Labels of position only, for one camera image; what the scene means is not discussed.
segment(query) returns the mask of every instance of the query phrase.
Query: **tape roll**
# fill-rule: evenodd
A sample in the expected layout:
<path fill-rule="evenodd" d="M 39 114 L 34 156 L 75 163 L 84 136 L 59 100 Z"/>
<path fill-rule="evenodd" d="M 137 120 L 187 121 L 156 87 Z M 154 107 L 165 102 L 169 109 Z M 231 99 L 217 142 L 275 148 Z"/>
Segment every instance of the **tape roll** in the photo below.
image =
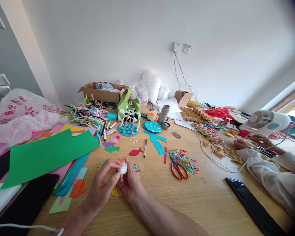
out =
<path fill-rule="evenodd" d="M 163 128 L 164 130 L 169 130 L 169 128 L 170 128 L 170 123 L 168 123 L 168 122 L 163 122 L 163 123 L 162 123 L 162 128 Z"/>

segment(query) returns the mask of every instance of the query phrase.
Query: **red paper fish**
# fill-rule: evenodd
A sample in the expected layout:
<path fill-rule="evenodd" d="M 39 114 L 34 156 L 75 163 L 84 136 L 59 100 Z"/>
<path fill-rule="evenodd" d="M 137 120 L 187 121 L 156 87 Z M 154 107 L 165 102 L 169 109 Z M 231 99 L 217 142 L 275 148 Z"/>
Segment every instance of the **red paper fish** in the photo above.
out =
<path fill-rule="evenodd" d="M 139 155 L 140 152 L 144 152 L 144 151 L 142 151 L 141 148 L 139 150 L 132 150 L 129 153 L 129 156 L 137 156 L 137 155 Z"/>

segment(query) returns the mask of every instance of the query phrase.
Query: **cardboard box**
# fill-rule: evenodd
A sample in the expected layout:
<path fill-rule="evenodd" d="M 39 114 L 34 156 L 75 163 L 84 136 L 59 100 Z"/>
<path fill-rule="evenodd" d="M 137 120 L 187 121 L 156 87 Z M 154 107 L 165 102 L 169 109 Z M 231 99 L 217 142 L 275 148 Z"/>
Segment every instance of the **cardboard box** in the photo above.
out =
<path fill-rule="evenodd" d="M 178 107 L 185 107 L 189 100 L 192 98 L 193 94 L 187 91 L 176 91 L 175 98 L 178 102 Z"/>
<path fill-rule="evenodd" d="M 85 97 L 85 95 L 88 95 L 90 98 L 92 98 L 92 95 L 93 95 L 93 98 L 101 102 L 104 106 L 108 108 L 116 109 L 124 90 L 128 86 L 104 82 L 104 83 L 111 84 L 114 89 L 117 89 L 120 91 L 119 93 L 116 93 L 116 92 L 102 91 L 102 90 L 96 89 L 96 85 L 98 83 L 102 83 L 102 82 L 90 82 L 86 85 L 83 85 L 78 91 L 78 93 L 83 91 L 83 97 Z"/>

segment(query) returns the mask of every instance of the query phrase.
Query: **person's hand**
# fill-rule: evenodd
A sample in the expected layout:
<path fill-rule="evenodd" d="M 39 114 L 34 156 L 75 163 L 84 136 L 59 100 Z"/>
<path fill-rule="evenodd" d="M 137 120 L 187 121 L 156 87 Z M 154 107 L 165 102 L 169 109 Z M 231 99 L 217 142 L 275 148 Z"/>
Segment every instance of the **person's hand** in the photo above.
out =
<path fill-rule="evenodd" d="M 128 202 L 131 202 L 135 195 L 144 191 L 144 187 L 140 181 L 139 175 L 132 168 L 132 164 L 126 158 L 127 172 L 118 180 L 117 186 L 120 188 L 122 195 Z"/>
<path fill-rule="evenodd" d="M 269 148 L 273 146 L 273 143 L 271 142 L 271 140 L 261 134 L 255 134 L 253 136 L 248 137 L 247 139 L 250 139 L 251 141 L 253 141 L 255 144 L 257 144 L 258 146 L 262 148 Z"/>
<path fill-rule="evenodd" d="M 234 146 L 238 150 L 245 149 L 245 148 L 251 148 L 247 143 L 245 143 L 241 139 L 234 140 Z"/>
<path fill-rule="evenodd" d="M 108 172 L 110 169 L 120 169 L 121 167 L 121 162 L 115 159 L 108 159 L 104 162 L 101 169 L 96 172 L 91 191 L 82 204 L 84 212 L 97 214 L 105 206 L 118 180 L 122 178 L 122 175 L 117 172 L 107 183 Z"/>

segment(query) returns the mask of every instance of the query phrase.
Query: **panda decoration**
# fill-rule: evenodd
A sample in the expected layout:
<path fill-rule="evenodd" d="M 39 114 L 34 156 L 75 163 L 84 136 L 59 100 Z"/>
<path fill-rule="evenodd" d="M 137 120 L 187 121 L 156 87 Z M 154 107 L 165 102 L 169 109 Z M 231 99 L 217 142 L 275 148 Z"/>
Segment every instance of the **panda decoration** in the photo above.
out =
<path fill-rule="evenodd" d="M 134 122 L 137 122 L 137 120 L 139 119 L 139 115 L 140 113 L 137 112 L 135 109 L 134 110 L 127 109 L 125 112 L 124 121 L 133 122 L 134 120 Z"/>

